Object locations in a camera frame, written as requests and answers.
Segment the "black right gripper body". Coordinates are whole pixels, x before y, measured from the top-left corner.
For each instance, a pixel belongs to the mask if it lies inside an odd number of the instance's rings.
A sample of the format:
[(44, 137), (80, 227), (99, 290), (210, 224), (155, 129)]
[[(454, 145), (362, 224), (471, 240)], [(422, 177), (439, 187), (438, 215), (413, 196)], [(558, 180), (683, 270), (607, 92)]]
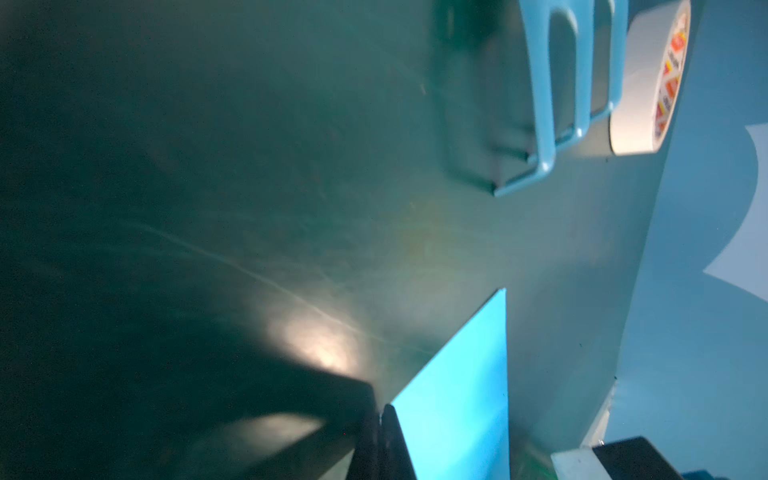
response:
[(592, 449), (612, 480), (683, 480), (683, 476), (644, 437)]

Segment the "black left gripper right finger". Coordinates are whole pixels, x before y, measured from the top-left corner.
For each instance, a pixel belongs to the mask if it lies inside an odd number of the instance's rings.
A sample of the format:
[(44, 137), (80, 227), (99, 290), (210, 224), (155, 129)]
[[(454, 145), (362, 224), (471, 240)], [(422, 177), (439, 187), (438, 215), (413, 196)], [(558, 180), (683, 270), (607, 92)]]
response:
[(384, 406), (380, 425), (380, 478), (416, 480), (415, 470), (393, 405)]

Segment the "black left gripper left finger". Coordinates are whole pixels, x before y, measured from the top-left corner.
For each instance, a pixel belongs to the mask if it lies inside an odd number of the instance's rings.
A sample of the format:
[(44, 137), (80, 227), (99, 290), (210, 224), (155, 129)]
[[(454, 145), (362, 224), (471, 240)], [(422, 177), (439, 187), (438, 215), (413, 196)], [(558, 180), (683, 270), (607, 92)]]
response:
[(376, 411), (360, 422), (354, 453), (346, 475), (347, 480), (376, 480), (379, 478), (379, 427)]

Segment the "cyan paper sheet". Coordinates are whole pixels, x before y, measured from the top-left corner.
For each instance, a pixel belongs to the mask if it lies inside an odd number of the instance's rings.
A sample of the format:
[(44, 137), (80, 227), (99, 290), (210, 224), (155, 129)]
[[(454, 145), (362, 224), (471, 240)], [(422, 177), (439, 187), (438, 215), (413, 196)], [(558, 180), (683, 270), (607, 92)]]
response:
[(418, 479), (510, 477), (507, 366), (500, 289), (392, 402)]

